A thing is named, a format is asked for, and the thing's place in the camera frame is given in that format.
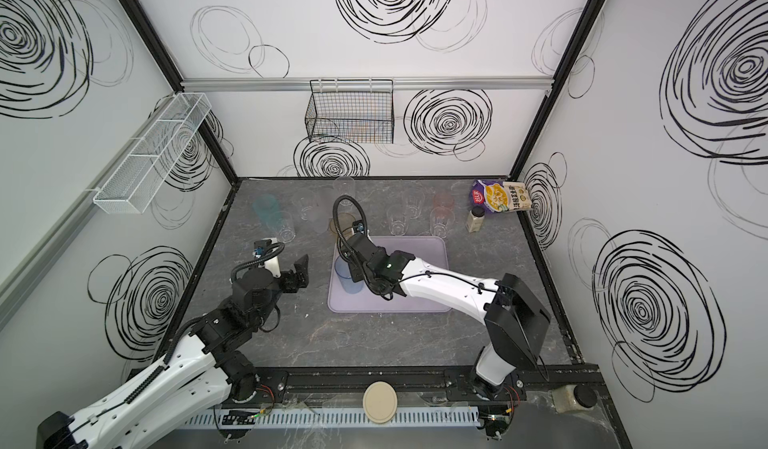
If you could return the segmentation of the blue plastic cup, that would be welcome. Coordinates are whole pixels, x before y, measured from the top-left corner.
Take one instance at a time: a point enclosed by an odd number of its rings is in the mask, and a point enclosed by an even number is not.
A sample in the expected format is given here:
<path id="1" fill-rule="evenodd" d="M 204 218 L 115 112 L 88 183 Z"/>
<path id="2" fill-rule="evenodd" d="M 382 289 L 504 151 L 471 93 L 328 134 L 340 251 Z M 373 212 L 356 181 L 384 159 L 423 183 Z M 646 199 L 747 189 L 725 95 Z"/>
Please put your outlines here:
<path id="1" fill-rule="evenodd" d="M 363 289 L 362 281 L 354 281 L 348 263 L 341 257 L 334 262 L 334 272 L 342 290 L 347 294 L 358 294 Z"/>

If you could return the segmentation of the clear faceted glass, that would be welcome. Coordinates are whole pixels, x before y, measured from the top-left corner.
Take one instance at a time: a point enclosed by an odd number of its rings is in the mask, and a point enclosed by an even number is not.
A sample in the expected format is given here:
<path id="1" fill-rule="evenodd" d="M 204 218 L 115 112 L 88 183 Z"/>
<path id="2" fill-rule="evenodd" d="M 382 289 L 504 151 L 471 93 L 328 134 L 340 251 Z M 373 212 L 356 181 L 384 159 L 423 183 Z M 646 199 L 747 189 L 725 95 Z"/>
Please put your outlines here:
<path id="1" fill-rule="evenodd" d="M 408 231 L 408 221 L 405 207 L 402 204 L 390 206 L 386 211 L 390 234 L 404 236 Z"/>

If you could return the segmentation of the teal plastic cup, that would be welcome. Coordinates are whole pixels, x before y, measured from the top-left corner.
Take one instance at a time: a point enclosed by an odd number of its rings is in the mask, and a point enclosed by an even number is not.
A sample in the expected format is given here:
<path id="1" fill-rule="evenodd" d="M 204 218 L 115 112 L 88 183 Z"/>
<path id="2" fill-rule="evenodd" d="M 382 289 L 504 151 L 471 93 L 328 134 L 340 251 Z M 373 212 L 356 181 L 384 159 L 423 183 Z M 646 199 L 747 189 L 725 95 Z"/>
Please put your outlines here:
<path id="1" fill-rule="evenodd" d="M 273 194 L 262 193 L 252 202 L 252 209 L 261 224 L 270 231 L 279 227 L 282 218 L 280 205 Z"/>

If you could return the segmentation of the yellow plastic cup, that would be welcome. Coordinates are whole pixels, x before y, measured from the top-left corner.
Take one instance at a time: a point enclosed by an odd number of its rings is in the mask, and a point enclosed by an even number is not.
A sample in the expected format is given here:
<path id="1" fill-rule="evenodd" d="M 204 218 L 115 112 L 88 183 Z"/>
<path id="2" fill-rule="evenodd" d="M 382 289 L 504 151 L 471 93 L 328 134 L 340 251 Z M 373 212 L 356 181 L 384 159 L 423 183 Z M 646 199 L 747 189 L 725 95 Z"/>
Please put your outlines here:
<path id="1" fill-rule="evenodd" d="M 348 239 L 354 232 L 356 216 L 349 212 L 340 212 L 336 217 L 332 217 L 329 222 L 329 229 L 337 237 Z"/>

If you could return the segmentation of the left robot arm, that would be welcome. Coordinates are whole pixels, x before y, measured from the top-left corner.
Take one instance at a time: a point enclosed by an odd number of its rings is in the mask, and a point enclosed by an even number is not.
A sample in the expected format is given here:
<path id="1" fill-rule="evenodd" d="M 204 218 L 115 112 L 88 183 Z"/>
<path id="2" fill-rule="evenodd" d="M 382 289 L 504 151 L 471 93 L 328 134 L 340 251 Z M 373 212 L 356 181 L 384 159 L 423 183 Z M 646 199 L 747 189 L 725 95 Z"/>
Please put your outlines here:
<path id="1" fill-rule="evenodd" d="M 262 255 L 236 266 L 232 293 L 180 326 L 166 352 L 138 375 L 73 415 L 55 412 L 37 428 L 39 448 L 148 448 L 201 411 L 262 386 L 240 347 L 279 317 L 278 301 L 309 283 L 309 258 L 274 273 Z"/>

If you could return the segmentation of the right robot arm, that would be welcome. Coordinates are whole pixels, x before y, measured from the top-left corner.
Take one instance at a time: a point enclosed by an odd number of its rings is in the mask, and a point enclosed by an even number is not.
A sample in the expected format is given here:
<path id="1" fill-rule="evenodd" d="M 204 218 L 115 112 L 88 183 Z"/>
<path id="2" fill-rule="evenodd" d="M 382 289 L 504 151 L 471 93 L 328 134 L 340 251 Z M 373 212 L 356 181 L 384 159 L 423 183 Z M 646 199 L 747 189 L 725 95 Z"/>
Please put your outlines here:
<path id="1" fill-rule="evenodd" d="M 482 323 L 489 343 L 470 371 L 469 383 L 491 400 L 517 369 L 536 370 L 551 315 L 519 277 L 481 279 L 425 262 L 400 250 L 391 253 L 363 234 L 338 241 L 339 255 L 376 296 L 416 297 L 442 304 Z"/>

